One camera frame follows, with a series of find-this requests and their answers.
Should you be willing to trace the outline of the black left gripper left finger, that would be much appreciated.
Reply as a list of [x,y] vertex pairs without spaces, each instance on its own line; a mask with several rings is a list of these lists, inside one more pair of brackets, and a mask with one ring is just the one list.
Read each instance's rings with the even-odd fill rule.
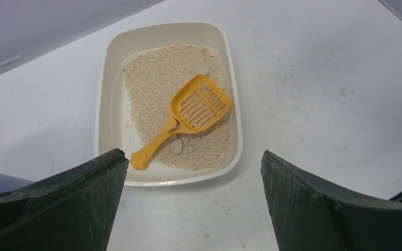
[[0,250],[106,250],[128,164],[112,149],[0,193]]

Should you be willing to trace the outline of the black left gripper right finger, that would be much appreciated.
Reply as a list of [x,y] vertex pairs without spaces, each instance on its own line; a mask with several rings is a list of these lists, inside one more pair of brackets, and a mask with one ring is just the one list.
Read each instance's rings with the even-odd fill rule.
[[358,193],[270,151],[261,176],[279,250],[402,250],[402,192]]

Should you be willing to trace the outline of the white plastic litter tray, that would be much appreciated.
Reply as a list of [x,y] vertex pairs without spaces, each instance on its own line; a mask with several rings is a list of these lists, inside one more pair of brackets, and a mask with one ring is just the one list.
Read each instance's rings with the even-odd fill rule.
[[142,142],[130,116],[131,101],[124,85],[123,69],[136,54],[176,44],[207,47],[219,57],[226,92],[233,102],[230,152],[220,165],[207,170],[185,171],[152,162],[144,171],[129,168],[125,186],[158,187],[190,184],[222,176],[237,165],[243,150],[242,124],[235,70],[224,30],[208,22],[176,22],[128,30],[109,43],[101,71],[96,106],[95,147],[99,156],[112,149],[124,151],[126,157],[137,151]]

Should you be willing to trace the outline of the yellow slotted litter scoop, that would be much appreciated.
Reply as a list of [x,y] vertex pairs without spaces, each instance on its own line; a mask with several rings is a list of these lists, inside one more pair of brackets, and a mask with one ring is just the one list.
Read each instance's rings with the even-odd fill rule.
[[183,85],[168,107],[162,131],[141,150],[132,153],[130,163],[144,170],[166,140],[177,134],[201,133],[219,121],[232,107],[224,90],[210,77],[200,74]]

